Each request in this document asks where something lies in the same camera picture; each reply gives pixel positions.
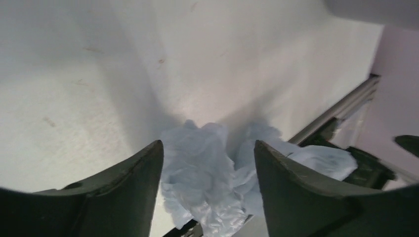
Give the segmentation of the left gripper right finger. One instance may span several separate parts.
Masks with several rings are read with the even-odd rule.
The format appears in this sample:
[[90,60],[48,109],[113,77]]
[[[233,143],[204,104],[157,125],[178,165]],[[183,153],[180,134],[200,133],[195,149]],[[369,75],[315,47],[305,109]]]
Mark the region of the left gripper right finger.
[[254,158],[271,237],[416,237],[419,187],[364,188],[322,175],[256,141]]

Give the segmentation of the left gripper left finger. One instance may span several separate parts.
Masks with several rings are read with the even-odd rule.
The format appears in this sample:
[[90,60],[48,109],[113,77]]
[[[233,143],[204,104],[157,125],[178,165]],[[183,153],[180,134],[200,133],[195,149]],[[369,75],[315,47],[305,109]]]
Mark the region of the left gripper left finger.
[[154,141],[93,176],[36,193],[0,191],[3,237],[147,237],[164,147]]

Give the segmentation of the light blue plastic trash bag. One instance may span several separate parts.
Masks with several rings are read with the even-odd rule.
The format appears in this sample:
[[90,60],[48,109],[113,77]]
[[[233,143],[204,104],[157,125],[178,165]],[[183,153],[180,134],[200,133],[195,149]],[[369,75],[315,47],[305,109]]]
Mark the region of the light blue plastic trash bag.
[[175,226],[199,222],[206,237],[230,237],[250,216],[263,217],[254,160],[257,140],[325,176],[342,181],[356,168],[347,151],[325,146],[300,147],[266,124],[248,127],[236,155],[226,151],[228,128],[219,123],[197,127],[192,120],[161,134],[164,165],[161,193]]

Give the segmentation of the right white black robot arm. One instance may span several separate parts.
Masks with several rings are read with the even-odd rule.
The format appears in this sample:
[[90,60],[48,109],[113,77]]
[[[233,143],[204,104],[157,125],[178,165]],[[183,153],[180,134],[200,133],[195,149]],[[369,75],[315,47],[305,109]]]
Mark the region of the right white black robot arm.
[[302,147],[319,145],[349,152],[358,167],[344,178],[346,183],[384,191],[419,183],[418,177],[410,177],[406,171],[357,147],[355,137],[360,127],[361,123],[352,119],[317,119],[295,135],[293,142]]

